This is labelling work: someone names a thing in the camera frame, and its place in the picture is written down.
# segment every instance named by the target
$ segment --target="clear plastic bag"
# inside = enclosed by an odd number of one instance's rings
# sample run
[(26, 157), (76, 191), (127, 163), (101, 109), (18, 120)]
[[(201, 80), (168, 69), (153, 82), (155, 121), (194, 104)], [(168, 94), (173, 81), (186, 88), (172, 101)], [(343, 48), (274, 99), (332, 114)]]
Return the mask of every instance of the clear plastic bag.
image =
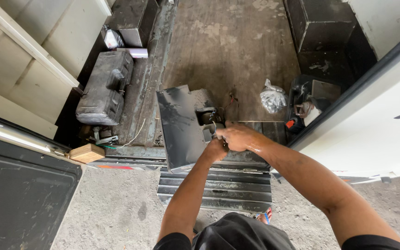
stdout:
[(270, 113), (276, 113), (286, 106), (287, 96), (281, 87), (271, 85), (269, 79), (265, 81), (265, 89), (260, 93), (262, 104)]

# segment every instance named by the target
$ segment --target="toolbox handle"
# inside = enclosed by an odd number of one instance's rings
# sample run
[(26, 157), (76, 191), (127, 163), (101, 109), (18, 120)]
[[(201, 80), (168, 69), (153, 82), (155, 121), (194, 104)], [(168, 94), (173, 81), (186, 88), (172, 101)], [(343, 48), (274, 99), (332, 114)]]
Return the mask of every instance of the toolbox handle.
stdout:
[(125, 86), (126, 78), (123, 70), (120, 71), (119, 69), (114, 69), (113, 71), (111, 71), (106, 87), (111, 90), (123, 92), (125, 90)]

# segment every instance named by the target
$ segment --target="black metal box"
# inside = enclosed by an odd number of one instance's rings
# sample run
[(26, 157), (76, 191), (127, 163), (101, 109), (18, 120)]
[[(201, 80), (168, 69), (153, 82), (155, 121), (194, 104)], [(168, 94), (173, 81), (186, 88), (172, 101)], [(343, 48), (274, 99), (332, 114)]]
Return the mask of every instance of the black metal box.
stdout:
[(156, 0), (117, 0), (109, 25), (119, 31), (126, 45), (146, 48), (157, 11)]
[(76, 108), (77, 120), (89, 125), (117, 125), (133, 67), (131, 55), (124, 51), (101, 52)]
[(340, 0), (284, 0), (297, 52), (343, 49), (357, 24)]

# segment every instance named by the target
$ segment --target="red reflector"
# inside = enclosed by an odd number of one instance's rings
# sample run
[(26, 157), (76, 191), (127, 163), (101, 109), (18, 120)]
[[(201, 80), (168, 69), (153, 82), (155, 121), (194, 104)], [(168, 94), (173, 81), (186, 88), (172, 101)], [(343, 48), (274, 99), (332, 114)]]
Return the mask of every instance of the red reflector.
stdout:
[(101, 167), (102, 169), (132, 169), (131, 167), (127, 166), (108, 166), (108, 165), (97, 165), (98, 167)]
[(285, 125), (287, 128), (291, 128), (294, 125), (294, 120), (288, 121)]

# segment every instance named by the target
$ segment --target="foot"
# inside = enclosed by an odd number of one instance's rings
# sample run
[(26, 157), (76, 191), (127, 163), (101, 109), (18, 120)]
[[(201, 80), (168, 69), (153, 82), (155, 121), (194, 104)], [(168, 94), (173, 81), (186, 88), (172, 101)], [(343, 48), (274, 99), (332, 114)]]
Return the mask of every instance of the foot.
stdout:
[(265, 224), (268, 224), (268, 222), (271, 221), (271, 217), (272, 217), (271, 208), (268, 208), (268, 210), (266, 210), (266, 214), (268, 215), (268, 221), (266, 221), (266, 216), (265, 216), (264, 213), (259, 214), (259, 215), (257, 216), (256, 219), (257, 219), (258, 221), (260, 221), (260, 222), (263, 222), (263, 223), (265, 223)]

